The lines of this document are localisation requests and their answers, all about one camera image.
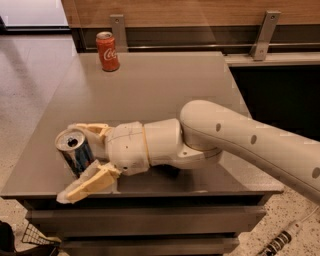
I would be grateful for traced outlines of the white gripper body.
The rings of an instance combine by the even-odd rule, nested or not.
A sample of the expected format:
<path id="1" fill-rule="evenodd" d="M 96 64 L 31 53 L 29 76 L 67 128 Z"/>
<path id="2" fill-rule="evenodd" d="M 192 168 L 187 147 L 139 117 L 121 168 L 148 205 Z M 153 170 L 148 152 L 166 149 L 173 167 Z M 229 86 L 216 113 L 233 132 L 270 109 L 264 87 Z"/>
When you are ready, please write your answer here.
<path id="1" fill-rule="evenodd" d="M 144 128 L 140 122 L 118 125 L 107 135 L 105 143 L 109 161 L 123 175 L 135 175 L 149 169 Z"/>

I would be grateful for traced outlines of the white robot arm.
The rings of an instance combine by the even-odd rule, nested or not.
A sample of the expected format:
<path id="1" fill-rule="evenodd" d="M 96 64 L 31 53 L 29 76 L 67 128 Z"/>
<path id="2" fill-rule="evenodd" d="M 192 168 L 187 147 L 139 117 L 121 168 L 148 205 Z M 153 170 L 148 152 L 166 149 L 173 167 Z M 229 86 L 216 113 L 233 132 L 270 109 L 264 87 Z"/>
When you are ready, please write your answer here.
<path id="1" fill-rule="evenodd" d="M 75 123 L 55 140 L 76 176 L 57 195 L 75 203 L 101 191 L 121 175 L 146 172 L 152 166 L 201 168 L 224 151 L 257 166 L 299 194 L 320 201 L 320 143 L 288 133 L 204 100 L 185 104 L 177 119 L 111 127 Z"/>

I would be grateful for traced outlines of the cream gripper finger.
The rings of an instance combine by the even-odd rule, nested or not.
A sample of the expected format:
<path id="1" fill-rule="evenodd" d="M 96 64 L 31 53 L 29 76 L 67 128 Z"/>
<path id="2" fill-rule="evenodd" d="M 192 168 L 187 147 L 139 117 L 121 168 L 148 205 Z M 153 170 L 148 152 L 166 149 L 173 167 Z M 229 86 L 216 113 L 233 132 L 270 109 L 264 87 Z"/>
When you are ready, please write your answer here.
<path id="1" fill-rule="evenodd" d="M 95 160 L 77 180 L 57 195 L 56 200 L 62 204 L 74 204 L 91 194 L 112 186 L 120 174 L 121 172 L 113 164 L 101 164 Z"/>
<path id="2" fill-rule="evenodd" d="M 73 123 L 69 125 L 70 129 L 83 131 L 88 137 L 104 140 L 112 128 L 105 123 Z"/>

